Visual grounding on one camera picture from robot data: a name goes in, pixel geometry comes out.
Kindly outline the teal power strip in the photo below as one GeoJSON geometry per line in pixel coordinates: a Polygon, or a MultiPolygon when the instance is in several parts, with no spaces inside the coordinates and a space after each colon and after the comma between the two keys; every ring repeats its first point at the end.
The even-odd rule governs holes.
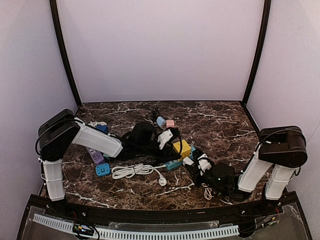
{"type": "Polygon", "coordinates": [[[178,160],[172,160],[165,163],[167,170],[173,170],[183,164],[183,159],[188,157],[190,160],[193,160],[193,152],[196,150],[194,146],[184,147],[181,152],[181,158],[178,160]]]}

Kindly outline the white usb charger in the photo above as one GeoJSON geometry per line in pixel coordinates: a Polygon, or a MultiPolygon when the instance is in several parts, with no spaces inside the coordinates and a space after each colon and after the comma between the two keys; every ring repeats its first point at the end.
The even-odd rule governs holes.
{"type": "Polygon", "coordinates": [[[184,166],[192,166],[192,165],[194,165],[195,163],[194,163],[194,161],[193,161],[192,159],[190,159],[189,157],[185,157],[185,158],[183,159],[183,161],[182,161],[182,164],[183,164],[184,166]]]}

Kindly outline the yellow cube socket adapter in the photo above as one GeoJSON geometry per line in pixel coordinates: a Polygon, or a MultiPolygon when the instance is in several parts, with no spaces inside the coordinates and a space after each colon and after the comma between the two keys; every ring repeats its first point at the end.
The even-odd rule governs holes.
{"type": "Polygon", "coordinates": [[[173,144],[173,149],[176,153],[181,155],[181,159],[184,159],[186,157],[189,157],[192,149],[191,146],[185,140],[182,140],[181,142],[182,145],[180,142],[175,142],[173,144]]]}

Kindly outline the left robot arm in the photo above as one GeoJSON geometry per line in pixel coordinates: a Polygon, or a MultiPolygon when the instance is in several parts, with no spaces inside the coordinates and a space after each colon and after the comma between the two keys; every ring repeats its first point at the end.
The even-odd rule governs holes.
{"type": "Polygon", "coordinates": [[[57,202],[65,198],[62,163],[73,146],[106,154],[118,161],[148,156],[158,163],[166,163],[182,157],[182,147],[175,149],[174,140],[182,143],[176,127],[159,131],[153,124],[142,121],[120,136],[86,123],[70,109],[64,109],[38,128],[35,151],[42,164],[48,197],[57,202]]]}

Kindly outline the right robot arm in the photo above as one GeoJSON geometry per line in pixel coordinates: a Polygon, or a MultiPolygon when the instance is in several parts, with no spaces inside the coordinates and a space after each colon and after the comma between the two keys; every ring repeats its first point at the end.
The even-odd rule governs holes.
{"type": "Polygon", "coordinates": [[[272,169],[264,197],[277,201],[306,163],[306,146],[307,140],[298,126],[263,128],[248,165],[240,172],[224,162],[214,163],[199,149],[193,151],[192,157],[184,158],[182,164],[195,185],[206,185],[238,202],[248,199],[264,174],[272,169]]]}

